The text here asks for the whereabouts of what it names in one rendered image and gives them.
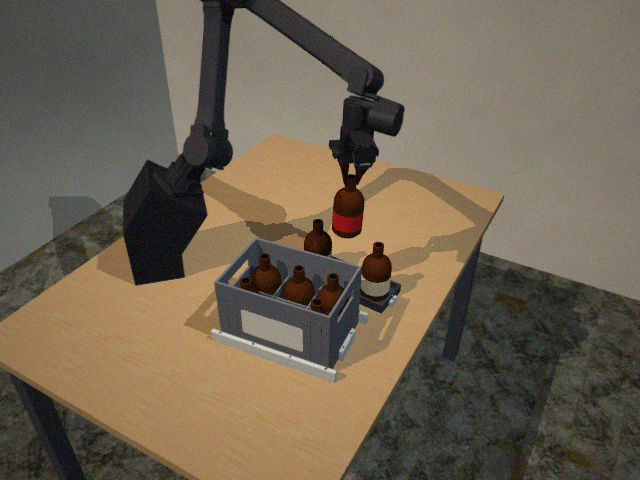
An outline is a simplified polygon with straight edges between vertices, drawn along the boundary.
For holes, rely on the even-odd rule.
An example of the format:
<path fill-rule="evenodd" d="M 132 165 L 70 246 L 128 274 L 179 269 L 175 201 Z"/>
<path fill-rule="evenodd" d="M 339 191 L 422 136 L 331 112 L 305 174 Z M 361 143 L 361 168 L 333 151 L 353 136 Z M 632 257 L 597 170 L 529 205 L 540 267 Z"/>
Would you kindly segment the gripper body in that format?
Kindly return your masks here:
<path fill-rule="evenodd" d="M 343 123 L 342 123 L 342 126 L 347 130 L 351 130 L 351 131 L 355 130 L 355 128 L 347 127 Z M 360 128 L 359 131 L 366 130 L 367 128 L 368 128 L 367 126 L 363 127 L 363 128 Z M 352 154 L 342 154 L 341 149 L 340 149 L 340 140 L 330 140 L 329 141 L 329 148 L 332 150 L 333 158 L 334 159 L 338 158 L 341 164 L 354 163 Z M 379 149 L 377 147 L 376 156 L 378 156 L 378 155 L 379 155 Z"/>

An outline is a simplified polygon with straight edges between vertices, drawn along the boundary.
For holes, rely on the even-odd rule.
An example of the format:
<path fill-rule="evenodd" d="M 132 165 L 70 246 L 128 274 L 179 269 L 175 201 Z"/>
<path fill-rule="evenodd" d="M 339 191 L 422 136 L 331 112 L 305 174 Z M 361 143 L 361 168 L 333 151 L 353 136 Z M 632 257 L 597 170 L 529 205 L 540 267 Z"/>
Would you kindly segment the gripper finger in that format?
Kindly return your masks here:
<path fill-rule="evenodd" d="M 337 158 L 337 160 L 339 161 L 338 158 Z M 349 164 L 341 164 L 340 161 L 338 163 L 339 163 L 340 168 L 341 168 L 342 177 L 343 177 L 343 183 L 346 186 L 347 179 L 348 179 Z"/>
<path fill-rule="evenodd" d="M 359 184 L 359 182 L 360 182 L 360 180 L 361 180 L 362 176 L 364 175 L 364 173 L 365 173 L 366 171 L 367 171 L 367 170 L 358 170 L 358 168 L 356 168 L 356 172 L 355 172 L 355 175 L 357 176 L 357 183 L 356 183 L 356 184 Z"/>

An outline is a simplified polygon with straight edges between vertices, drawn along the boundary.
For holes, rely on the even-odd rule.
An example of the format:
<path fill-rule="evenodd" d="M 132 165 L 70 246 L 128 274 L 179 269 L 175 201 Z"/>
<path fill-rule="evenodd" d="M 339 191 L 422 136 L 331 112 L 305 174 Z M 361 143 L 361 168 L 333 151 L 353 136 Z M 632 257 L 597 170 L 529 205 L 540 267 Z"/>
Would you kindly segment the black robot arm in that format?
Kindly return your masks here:
<path fill-rule="evenodd" d="M 199 184 L 204 170 L 212 167 L 224 170 L 232 159 L 224 104 L 234 7 L 248 9 L 327 65 L 348 83 L 347 91 L 374 98 L 369 98 L 375 100 L 373 102 L 352 95 L 344 99 L 342 123 L 355 130 L 343 126 L 340 130 L 341 152 L 353 155 L 354 169 L 372 167 L 377 151 L 371 139 L 374 131 L 395 137 L 401 129 L 405 110 L 402 104 L 377 95 L 384 83 L 381 70 L 361 60 L 362 57 L 280 0 L 223 0 L 232 6 L 221 0 L 200 1 L 203 2 L 204 31 L 196 119 L 176 162 L 172 162 L 167 171 L 155 170 L 152 175 L 169 196 L 201 198 L 204 191 Z M 366 126 L 366 130 L 359 131 Z"/>

